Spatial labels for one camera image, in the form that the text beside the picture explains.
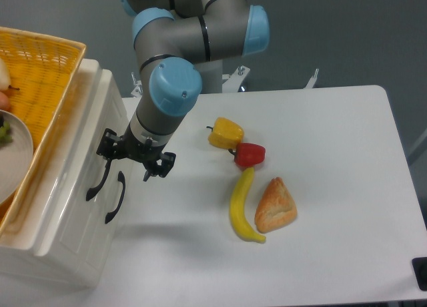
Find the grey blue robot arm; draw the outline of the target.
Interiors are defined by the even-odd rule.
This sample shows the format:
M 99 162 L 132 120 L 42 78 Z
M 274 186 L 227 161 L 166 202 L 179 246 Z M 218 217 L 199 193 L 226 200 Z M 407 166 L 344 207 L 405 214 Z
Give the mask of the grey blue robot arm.
M 107 162 L 139 162 L 147 177 L 165 177 L 175 154 L 163 149 L 202 91 L 196 65 L 264 51 L 270 42 L 268 16 L 248 0 L 121 3 L 133 17 L 143 93 L 123 135 L 105 130 L 97 153 Z

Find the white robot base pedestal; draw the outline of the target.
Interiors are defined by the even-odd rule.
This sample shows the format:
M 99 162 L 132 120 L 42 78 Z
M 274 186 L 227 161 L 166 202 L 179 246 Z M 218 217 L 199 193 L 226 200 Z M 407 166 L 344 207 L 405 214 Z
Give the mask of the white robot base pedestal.
M 195 69 L 199 72 L 202 78 L 202 91 L 201 93 L 235 93 L 247 91 L 247 81 L 250 74 L 250 68 L 240 65 L 233 73 L 221 74 L 223 71 L 223 61 L 212 61 L 206 63 L 199 63 L 194 65 Z M 314 74 L 307 82 L 304 89 L 313 89 L 318 79 L 319 69 L 316 68 Z M 134 97 L 141 97 L 143 93 L 143 86 L 140 80 L 136 80 L 134 72 L 131 72 L 133 80 L 133 90 L 131 95 Z

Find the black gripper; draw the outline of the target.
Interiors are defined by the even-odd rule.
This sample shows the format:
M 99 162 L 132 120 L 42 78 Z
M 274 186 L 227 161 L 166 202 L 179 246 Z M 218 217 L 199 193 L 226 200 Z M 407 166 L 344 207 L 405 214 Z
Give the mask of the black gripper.
M 142 143 L 130 131 L 126 131 L 121 137 L 112 129 L 105 128 L 96 154 L 107 161 L 105 169 L 111 166 L 113 160 L 123 158 L 143 164 L 143 181 L 146 182 L 150 177 L 165 178 L 174 167 L 176 154 L 162 153 L 164 147 L 152 146 L 151 142 Z

